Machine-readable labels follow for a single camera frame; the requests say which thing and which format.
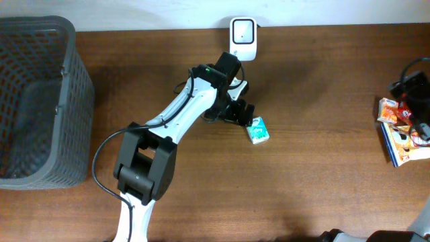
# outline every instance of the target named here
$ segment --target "white wall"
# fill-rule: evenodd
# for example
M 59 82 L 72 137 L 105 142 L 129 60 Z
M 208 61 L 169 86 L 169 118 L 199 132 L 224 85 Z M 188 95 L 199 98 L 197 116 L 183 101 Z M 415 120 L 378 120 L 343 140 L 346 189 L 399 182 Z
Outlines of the white wall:
M 59 15 L 77 31 L 430 22 L 430 0 L 0 0 L 0 17 Z

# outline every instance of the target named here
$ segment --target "mesh basket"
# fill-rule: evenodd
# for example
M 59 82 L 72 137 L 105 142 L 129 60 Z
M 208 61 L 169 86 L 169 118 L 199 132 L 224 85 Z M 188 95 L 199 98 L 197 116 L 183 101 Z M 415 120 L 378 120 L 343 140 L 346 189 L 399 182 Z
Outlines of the mesh basket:
M 0 188 L 69 188 L 87 176 L 94 87 L 62 17 L 0 19 Z

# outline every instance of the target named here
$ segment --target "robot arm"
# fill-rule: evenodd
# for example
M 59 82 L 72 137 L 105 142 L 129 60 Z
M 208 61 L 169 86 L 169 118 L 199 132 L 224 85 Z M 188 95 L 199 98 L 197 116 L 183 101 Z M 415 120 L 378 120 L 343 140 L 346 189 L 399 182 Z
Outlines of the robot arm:
M 129 226 L 132 226 L 130 241 L 147 241 L 146 232 L 155 201 L 163 196 L 173 179 L 177 145 L 199 116 L 204 113 L 205 118 L 241 126 L 252 123 L 254 106 L 239 99 L 248 89 L 245 80 L 235 78 L 240 68 L 237 57 L 227 52 L 215 65 L 194 67 L 182 92 L 146 123 L 162 126 L 124 134 L 114 177 L 118 180 L 121 197 L 133 207 L 132 224 L 129 225 L 128 206 L 122 202 L 114 242 L 129 240 Z M 134 126 L 138 124 L 131 123 L 130 127 Z M 139 149 L 153 150 L 154 159 L 139 153 Z

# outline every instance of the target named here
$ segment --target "wooden desk surface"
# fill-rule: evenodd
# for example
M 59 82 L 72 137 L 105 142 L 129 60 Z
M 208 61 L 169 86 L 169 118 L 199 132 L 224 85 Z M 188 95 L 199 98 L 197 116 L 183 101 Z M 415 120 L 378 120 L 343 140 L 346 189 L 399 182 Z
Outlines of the wooden desk surface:
M 259 28 L 257 58 L 244 63 L 245 99 L 270 140 L 252 145 L 239 126 L 196 121 L 148 237 L 405 230 L 429 195 L 430 162 L 393 168 L 372 112 L 409 61 L 430 56 L 429 39 L 429 24 Z M 92 158 L 108 134 L 162 111 L 189 67 L 215 63 L 228 50 L 228 30 L 78 33 L 77 48 L 96 91 Z M 111 189 L 119 146 L 107 145 L 97 166 Z M 100 242 L 114 237 L 120 214 L 120 202 L 90 175 L 68 190 L 1 190 L 0 204 L 0 241 Z

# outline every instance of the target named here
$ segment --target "small box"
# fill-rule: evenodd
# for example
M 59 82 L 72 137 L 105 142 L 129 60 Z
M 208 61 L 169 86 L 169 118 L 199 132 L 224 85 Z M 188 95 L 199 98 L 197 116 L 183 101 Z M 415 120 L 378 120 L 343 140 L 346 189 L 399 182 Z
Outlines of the small box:
M 398 103 L 386 98 L 382 98 L 379 101 L 379 115 L 378 121 L 385 122 L 387 124 L 396 124 L 397 116 L 396 111 Z
M 247 127 L 247 131 L 249 138 L 254 145 L 270 138 L 266 125 L 264 125 L 261 117 L 254 118 L 253 124 L 250 127 Z

